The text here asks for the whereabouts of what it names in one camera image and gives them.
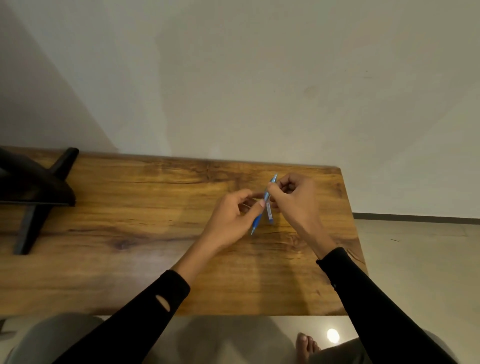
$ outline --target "foot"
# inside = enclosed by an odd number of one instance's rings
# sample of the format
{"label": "foot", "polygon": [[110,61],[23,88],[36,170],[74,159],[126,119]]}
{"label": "foot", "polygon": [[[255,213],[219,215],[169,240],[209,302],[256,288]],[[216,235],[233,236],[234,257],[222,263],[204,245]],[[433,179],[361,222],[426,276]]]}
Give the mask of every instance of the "foot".
{"label": "foot", "polygon": [[320,351],[316,341],[311,336],[307,336],[301,332],[297,335],[295,344],[297,350],[297,364],[307,364],[310,355]]}

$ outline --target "right hand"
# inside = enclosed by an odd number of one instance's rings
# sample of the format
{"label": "right hand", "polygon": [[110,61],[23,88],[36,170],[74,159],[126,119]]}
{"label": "right hand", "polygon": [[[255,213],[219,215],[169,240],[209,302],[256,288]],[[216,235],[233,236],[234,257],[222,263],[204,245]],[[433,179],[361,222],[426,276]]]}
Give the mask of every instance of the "right hand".
{"label": "right hand", "polygon": [[289,173],[276,183],[269,183],[272,207],[278,207],[288,223],[322,259],[336,248],[320,221],[319,206],[313,179]]}

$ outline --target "blue pen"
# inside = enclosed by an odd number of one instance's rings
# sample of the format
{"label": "blue pen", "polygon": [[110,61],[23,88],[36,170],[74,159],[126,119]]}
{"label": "blue pen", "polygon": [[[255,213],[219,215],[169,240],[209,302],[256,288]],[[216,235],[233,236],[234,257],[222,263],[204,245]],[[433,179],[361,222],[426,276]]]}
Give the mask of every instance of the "blue pen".
{"label": "blue pen", "polygon": [[[276,182],[276,174],[275,174],[275,176],[273,176],[273,178],[270,180],[270,182],[273,182],[273,183]],[[268,191],[265,189],[264,201],[267,202],[269,197],[270,197],[270,194],[269,194]],[[258,215],[258,216],[255,218],[255,220],[253,221],[253,224],[252,224],[252,232],[250,233],[250,235],[252,235],[253,232],[255,231],[255,229],[257,228],[258,223],[260,222],[260,218],[261,218],[261,217],[262,217],[262,214]]]}

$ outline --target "wood grain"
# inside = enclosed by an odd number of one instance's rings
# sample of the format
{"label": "wood grain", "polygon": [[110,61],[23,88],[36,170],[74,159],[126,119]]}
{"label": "wood grain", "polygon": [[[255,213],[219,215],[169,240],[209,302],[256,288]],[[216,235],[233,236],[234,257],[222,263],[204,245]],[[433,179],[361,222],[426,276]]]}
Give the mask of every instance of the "wood grain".
{"label": "wood grain", "polygon": [[[61,153],[9,149],[46,167]],[[80,153],[67,179],[77,206],[53,208],[30,255],[12,255],[24,208],[0,206],[0,313],[112,314],[177,261],[220,196],[289,171],[316,180],[325,227],[366,271],[339,168]],[[178,313],[345,314],[306,243],[274,219],[216,256]]]}

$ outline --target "black long-sleeve shirt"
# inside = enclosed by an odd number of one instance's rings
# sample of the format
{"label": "black long-sleeve shirt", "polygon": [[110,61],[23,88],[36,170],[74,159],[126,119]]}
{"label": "black long-sleeve shirt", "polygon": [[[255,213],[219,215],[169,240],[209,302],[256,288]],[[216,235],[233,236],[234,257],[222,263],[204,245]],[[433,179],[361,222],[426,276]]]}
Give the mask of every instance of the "black long-sleeve shirt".
{"label": "black long-sleeve shirt", "polygon": [[[455,363],[336,248],[317,264],[327,274],[373,363]],[[90,334],[60,356],[59,363],[141,363],[157,341],[190,286],[167,270]],[[156,296],[166,299],[167,311]]]}

